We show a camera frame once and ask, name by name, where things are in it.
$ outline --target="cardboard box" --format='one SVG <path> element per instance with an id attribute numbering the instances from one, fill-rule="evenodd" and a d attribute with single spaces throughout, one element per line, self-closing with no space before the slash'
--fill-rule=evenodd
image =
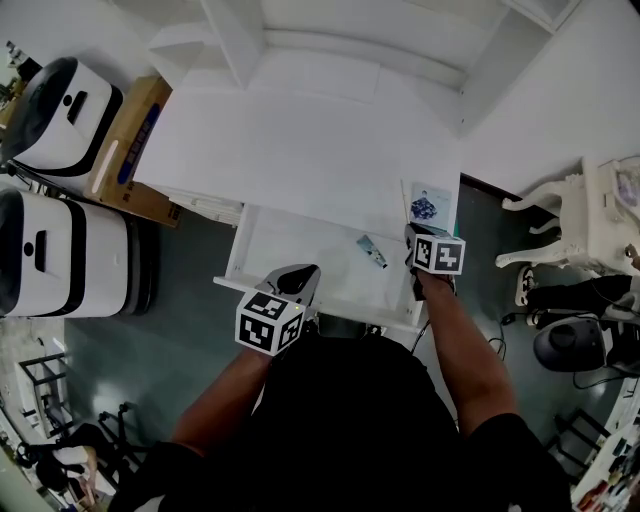
<path id="1" fill-rule="evenodd" d="M 161 77 L 135 81 L 98 152 L 84 197 L 166 226 L 178 225 L 182 207 L 133 181 L 145 143 L 170 95 L 171 87 Z"/>

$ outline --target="marker cube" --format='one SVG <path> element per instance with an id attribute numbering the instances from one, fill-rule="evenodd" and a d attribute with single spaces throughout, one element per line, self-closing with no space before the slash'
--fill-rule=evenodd
<path id="1" fill-rule="evenodd" d="M 274 356 L 300 337 L 305 311 L 302 304 L 248 291 L 236 309 L 236 341 Z"/>
<path id="2" fill-rule="evenodd" d="M 416 234 L 411 266 L 430 274 L 460 275 L 465 245 L 461 238 L 448 234 Z"/>

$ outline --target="blue label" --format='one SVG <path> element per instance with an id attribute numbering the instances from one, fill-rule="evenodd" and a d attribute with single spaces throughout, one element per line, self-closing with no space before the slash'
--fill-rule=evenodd
<path id="1" fill-rule="evenodd" d="M 144 118 L 142 126 L 140 126 L 140 129 L 138 130 L 136 138 L 129 148 L 127 158 L 125 158 L 124 163 L 120 168 L 120 172 L 118 173 L 118 183 L 120 185 L 124 185 L 127 181 L 129 181 L 131 173 L 133 172 L 133 168 L 136 166 L 138 158 L 140 158 L 140 154 L 142 153 L 142 148 L 144 148 L 144 144 L 145 142 L 147 142 L 149 133 L 151 133 L 151 129 L 153 128 L 153 125 L 156 124 L 159 115 L 160 105 L 154 103 L 153 106 L 149 109 L 147 117 Z"/>

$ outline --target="small tube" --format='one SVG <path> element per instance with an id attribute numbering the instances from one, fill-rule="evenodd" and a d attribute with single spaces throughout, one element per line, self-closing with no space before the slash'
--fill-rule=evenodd
<path id="1" fill-rule="evenodd" d="M 362 238 L 358 240 L 358 245 L 360 248 L 366 252 L 369 257 L 375 261 L 380 267 L 387 268 L 387 260 L 384 259 L 382 253 L 378 250 L 375 244 L 371 241 L 371 239 L 364 235 Z"/>

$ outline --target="open drawer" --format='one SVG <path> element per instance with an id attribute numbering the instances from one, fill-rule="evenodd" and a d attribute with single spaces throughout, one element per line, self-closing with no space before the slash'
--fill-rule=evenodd
<path id="1" fill-rule="evenodd" d="M 241 291 L 276 268 L 315 263 L 322 276 L 312 308 L 328 315 L 418 332 L 422 303 L 413 298 L 402 242 L 368 234 L 387 260 L 383 269 L 356 244 L 362 231 L 301 215 L 245 205 L 224 278 Z"/>

